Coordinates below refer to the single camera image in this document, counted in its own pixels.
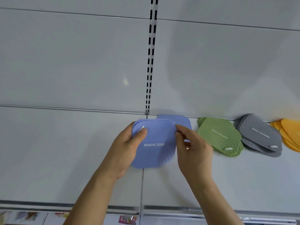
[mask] left hand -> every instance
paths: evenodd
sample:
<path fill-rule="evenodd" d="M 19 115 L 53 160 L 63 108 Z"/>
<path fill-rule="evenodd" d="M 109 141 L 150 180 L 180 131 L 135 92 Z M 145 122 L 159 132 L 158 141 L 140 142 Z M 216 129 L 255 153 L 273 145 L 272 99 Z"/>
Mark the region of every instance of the left hand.
<path fill-rule="evenodd" d="M 125 174 L 135 158 L 137 147 L 147 135 L 147 129 L 143 128 L 132 138 L 133 124 L 134 122 L 120 132 L 99 167 L 112 178 L 119 179 Z"/>

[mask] right hand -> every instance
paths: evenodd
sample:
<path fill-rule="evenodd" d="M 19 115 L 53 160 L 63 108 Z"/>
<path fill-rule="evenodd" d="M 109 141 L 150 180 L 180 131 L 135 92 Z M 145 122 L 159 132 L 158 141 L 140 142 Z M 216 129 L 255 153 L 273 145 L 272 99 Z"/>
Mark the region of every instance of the right hand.
<path fill-rule="evenodd" d="M 176 125 L 176 128 L 178 165 L 182 174 L 191 187 L 195 183 L 209 184 L 212 181 L 212 146 L 195 131 L 182 125 Z"/>

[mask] stack of silicone pads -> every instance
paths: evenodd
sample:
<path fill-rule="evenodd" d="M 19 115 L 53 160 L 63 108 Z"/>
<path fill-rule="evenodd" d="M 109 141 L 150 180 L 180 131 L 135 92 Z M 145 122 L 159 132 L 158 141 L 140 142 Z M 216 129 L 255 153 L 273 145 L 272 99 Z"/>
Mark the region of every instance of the stack of silicone pads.
<path fill-rule="evenodd" d="M 140 119 L 132 127 L 132 137 L 142 128 L 148 130 L 147 136 L 137 147 L 131 165 L 138 169 L 163 166 L 175 154 L 175 123 L 169 119 Z"/>
<path fill-rule="evenodd" d="M 229 157 L 238 156 L 243 150 L 241 134 L 225 119 L 201 117 L 198 119 L 198 134 L 218 151 Z"/>
<path fill-rule="evenodd" d="M 300 152 L 300 122 L 290 119 L 273 121 L 270 124 L 276 128 L 281 136 L 283 143 L 290 149 Z"/>
<path fill-rule="evenodd" d="M 245 148 L 272 157 L 282 152 L 281 135 L 255 114 L 246 114 L 234 121 L 235 128 L 242 135 Z"/>

